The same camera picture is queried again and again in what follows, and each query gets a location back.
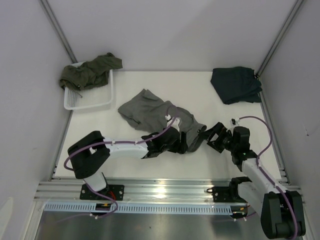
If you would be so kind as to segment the grey shorts with drawstring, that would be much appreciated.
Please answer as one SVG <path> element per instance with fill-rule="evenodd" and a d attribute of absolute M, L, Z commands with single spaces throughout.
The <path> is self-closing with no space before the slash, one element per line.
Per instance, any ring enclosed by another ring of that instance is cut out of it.
<path fill-rule="evenodd" d="M 135 130 L 148 133 L 160 132 L 167 126 L 166 115 L 180 119 L 179 128 L 186 132 L 187 152 L 195 152 L 202 141 L 199 134 L 207 126 L 199 123 L 193 114 L 170 101 L 163 101 L 148 89 L 143 89 L 131 100 L 118 108 L 118 113 Z"/>

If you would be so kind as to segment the dark navy shorts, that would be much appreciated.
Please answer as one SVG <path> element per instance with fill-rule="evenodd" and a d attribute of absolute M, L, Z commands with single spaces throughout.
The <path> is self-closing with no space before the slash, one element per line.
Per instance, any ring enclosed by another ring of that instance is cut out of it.
<path fill-rule="evenodd" d="M 252 68 L 214 68 L 210 83 L 225 105 L 262 102 L 262 84 L 259 75 Z"/>

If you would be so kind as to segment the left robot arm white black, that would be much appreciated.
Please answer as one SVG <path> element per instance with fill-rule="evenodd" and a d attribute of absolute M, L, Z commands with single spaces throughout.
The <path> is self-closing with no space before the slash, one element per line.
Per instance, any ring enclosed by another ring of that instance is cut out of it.
<path fill-rule="evenodd" d="M 108 159 L 151 159 L 164 152 L 184 154 L 187 149 L 187 133 L 170 127 L 137 140 L 112 140 L 96 130 L 69 147 L 67 153 L 75 178 L 84 180 L 91 188 L 91 194 L 97 200 L 103 200 L 108 196 L 109 188 L 100 168 Z"/>

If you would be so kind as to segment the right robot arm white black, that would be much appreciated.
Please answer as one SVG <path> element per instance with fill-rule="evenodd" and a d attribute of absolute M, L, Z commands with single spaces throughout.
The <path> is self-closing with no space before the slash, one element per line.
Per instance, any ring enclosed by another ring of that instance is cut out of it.
<path fill-rule="evenodd" d="M 306 234 L 302 196 L 277 182 L 251 150 L 250 130 L 243 126 L 227 129 L 221 122 L 198 135 L 201 141 L 222 153 L 231 154 L 234 165 L 245 175 L 234 177 L 223 196 L 233 202 L 247 202 L 260 217 L 268 239 L 294 240 Z"/>

